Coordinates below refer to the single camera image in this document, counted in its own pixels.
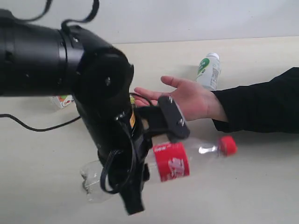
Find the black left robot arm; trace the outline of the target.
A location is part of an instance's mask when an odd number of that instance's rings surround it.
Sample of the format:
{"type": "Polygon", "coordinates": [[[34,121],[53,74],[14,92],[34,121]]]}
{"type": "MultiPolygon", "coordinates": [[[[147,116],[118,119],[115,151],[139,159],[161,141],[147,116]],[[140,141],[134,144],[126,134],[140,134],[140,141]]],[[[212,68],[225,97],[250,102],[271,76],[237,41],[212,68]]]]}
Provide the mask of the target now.
{"type": "Polygon", "coordinates": [[[130,215],[144,211],[149,178],[149,147],[129,99],[133,76],[124,53],[79,25],[53,29],[0,11],[1,96],[72,95],[104,167],[100,186],[109,184],[130,215]]]}

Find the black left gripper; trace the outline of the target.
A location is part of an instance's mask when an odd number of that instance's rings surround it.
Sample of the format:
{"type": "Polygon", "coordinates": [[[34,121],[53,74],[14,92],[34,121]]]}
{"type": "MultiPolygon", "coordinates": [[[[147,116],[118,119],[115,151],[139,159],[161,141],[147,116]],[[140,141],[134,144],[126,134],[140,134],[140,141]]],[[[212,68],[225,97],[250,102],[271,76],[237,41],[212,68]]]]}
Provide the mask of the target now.
{"type": "Polygon", "coordinates": [[[145,136],[141,113],[129,97],[141,98],[128,90],[100,94],[92,89],[73,93],[80,114],[102,166],[102,189],[122,189],[120,196],[128,215],[145,210],[142,201],[144,183],[149,179],[145,156],[151,140],[145,136]]]}

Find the person's open right hand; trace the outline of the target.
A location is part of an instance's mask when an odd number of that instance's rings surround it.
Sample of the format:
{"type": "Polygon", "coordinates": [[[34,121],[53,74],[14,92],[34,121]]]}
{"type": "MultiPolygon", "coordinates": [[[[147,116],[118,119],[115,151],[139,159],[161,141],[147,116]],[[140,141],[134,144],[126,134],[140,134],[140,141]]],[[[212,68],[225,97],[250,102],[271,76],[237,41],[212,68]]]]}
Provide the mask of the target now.
{"type": "Polygon", "coordinates": [[[214,119],[228,122],[223,106],[215,94],[199,83],[187,79],[162,76],[161,82],[175,88],[172,92],[151,91],[142,87],[134,88],[135,104],[146,106],[149,101],[156,105],[161,96],[172,97],[178,104],[182,114],[187,121],[197,119],[214,119]]]}

